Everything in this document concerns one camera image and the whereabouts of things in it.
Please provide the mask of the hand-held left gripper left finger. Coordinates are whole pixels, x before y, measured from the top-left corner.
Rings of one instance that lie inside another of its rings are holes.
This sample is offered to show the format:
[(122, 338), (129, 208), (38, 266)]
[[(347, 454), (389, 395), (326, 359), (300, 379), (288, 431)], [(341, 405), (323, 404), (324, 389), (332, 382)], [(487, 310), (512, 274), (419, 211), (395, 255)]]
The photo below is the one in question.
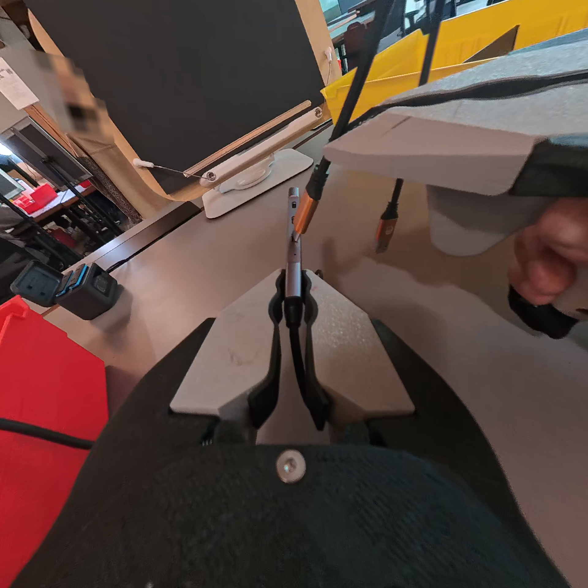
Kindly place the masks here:
[(261, 428), (276, 407), (281, 342), (278, 269), (224, 308), (170, 404), (175, 414)]

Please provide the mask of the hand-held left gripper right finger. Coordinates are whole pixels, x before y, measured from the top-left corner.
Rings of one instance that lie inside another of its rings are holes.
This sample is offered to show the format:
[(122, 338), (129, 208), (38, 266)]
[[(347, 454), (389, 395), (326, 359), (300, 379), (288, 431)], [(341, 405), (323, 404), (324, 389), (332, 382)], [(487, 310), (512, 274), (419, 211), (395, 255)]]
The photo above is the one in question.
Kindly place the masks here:
[(415, 405), (369, 315), (306, 274), (305, 363), (319, 423), (333, 430), (380, 417), (405, 417)]

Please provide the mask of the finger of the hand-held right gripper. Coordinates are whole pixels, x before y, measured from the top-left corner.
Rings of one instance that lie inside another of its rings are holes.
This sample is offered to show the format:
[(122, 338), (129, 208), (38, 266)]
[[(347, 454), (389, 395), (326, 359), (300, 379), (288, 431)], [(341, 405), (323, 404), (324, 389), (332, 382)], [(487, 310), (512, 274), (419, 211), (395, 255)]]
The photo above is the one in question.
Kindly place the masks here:
[(324, 154), (353, 171), (426, 186), (434, 246), (474, 256), (532, 225), (555, 202), (509, 190), (533, 148), (563, 136), (587, 137), (587, 83), (392, 107), (328, 143)]
[(514, 51), (387, 99), (374, 108), (424, 107), (460, 99), (502, 99), (587, 81), (587, 41)]

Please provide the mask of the yellow plastic bin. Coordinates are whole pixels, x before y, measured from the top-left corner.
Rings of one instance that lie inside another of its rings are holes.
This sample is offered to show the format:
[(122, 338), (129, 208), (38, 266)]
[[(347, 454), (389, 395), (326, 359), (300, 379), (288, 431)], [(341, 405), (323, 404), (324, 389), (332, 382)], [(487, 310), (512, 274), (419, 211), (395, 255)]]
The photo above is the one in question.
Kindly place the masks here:
[[(518, 50), (587, 29), (587, 1), (504, 1), (443, 21), (429, 81), (493, 59), (489, 46), (516, 31)], [(374, 58), (351, 120), (384, 100), (417, 88), (428, 36), (416, 30)]]

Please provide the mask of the black usb-c cable orange plugs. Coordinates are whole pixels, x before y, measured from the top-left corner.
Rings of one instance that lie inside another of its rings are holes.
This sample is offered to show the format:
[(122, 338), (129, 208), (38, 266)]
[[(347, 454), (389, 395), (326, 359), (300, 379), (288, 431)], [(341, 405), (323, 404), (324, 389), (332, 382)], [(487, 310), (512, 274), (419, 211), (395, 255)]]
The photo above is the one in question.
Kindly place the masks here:
[[(359, 64), (350, 85), (347, 97), (343, 103), (342, 111), (334, 126), (332, 135), (330, 136), (330, 142), (338, 139), (348, 130), (353, 111), (360, 98), (360, 94), (364, 88), (364, 84), (371, 69), (371, 65), (376, 56), (379, 40), (384, 31), (390, 11), (392, 11), (393, 4), (393, 1), (380, 1), (376, 9), (375, 18), (373, 19), (373, 23), (371, 25), (371, 30), (368, 34), (367, 40), (365, 41), (363, 53), (359, 59)], [(422, 69), (420, 72), (419, 86), (425, 85), (429, 81), (433, 55), (435, 53), (445, 4), (445, 1), (435, 2), (433, 16), (430, 18), (429, 38), (425, 50)], [(311, 220), (316, 212), (316, 209), (318, 208), (323, 194), (329, 167), (330, 161), (328, 161), (327, 158), (322, 157), (320, 163), (315, 167), (313, 173), (311, 174), (310, 180), (306, 185), (305, 192), (300, 199), (300, 203), (296, 210), (296, 215), (292, 221), (292, 240), (294, 242), (298, 242), (300, 240), (301, 236), (306, 233), (309, 225), (311, 224)]]

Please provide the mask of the red plastic bin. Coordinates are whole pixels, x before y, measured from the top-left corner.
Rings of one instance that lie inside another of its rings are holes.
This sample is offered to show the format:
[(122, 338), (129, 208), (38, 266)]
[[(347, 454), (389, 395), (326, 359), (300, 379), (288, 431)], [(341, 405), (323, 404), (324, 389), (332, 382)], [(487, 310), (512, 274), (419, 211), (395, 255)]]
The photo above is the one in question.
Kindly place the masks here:
[[(105, 364), (19, 296), (1, 305), (1, 419), (94, 442), (108, 420)], [(1, 587), (62, 510), (88, 449), (1, 430)]]

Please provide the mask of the person's right hand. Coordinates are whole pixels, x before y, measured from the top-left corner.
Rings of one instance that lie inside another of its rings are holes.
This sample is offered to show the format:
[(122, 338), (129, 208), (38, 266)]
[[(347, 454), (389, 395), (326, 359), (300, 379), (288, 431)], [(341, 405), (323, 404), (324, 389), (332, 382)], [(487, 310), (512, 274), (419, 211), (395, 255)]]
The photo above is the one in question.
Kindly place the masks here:
[(514, 240), (509, 284), (528, 303), (553, 303), (587, 266), (587, 198), (561, 198)]

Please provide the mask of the dark battery charger case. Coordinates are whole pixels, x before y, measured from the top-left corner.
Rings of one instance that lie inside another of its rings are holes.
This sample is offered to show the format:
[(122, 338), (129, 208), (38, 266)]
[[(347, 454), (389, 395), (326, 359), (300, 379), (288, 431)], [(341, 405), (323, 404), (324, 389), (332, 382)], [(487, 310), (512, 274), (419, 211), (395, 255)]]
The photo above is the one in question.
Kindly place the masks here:
[(96, 263), (83, 263), (61, 274), (38, 260), (30, 261), (10, 290), (28, 302), (44, 308), (60, 306), (86, 321), (110, 310), (118, 297), (116, 279)]

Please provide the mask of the silver monitor stand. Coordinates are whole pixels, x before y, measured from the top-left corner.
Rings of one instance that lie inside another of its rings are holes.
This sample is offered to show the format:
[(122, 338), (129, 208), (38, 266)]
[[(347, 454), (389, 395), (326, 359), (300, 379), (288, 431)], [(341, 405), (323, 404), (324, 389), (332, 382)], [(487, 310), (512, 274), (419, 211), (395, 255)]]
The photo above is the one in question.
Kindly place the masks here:
[(314, 164), (313, 158), (295, 150), (283, 149), (202, 195), (207, 219), (222, 217), (261, 194), (287, 182)]

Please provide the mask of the small red bin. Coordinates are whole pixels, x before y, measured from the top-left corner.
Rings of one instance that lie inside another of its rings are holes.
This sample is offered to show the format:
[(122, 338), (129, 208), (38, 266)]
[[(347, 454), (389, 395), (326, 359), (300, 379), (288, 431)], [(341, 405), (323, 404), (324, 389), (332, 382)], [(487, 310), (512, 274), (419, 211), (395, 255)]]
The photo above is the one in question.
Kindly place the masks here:
[(56, 198), (58, 198), (57, 192), (55, 192), (50, 184), (44, 183), (35, 189), (24, 190), (18, 197), (12, 199), (11, 202), (17, 208), (31, 216), (46, 207)]

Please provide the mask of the black computer monitor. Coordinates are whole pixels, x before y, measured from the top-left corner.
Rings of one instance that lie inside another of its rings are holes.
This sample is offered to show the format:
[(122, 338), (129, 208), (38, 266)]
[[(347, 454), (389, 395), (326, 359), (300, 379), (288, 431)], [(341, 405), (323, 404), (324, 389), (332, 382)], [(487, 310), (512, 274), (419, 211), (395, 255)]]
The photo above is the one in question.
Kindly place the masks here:
[(190, 200), (330, 117), (341, 77), (319, 1), (24, 1), (102, 102), (71, 140), (143, 217)]

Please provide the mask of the dark framed screen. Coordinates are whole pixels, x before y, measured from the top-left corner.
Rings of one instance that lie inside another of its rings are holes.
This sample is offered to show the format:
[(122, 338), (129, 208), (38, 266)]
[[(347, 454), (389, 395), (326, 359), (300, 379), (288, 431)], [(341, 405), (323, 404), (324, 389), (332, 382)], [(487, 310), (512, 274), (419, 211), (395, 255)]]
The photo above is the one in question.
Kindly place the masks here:
[(13, 153), (60, 189), (92, 178), (84, 165), (31, 118), (19, 121), (1, 137)]

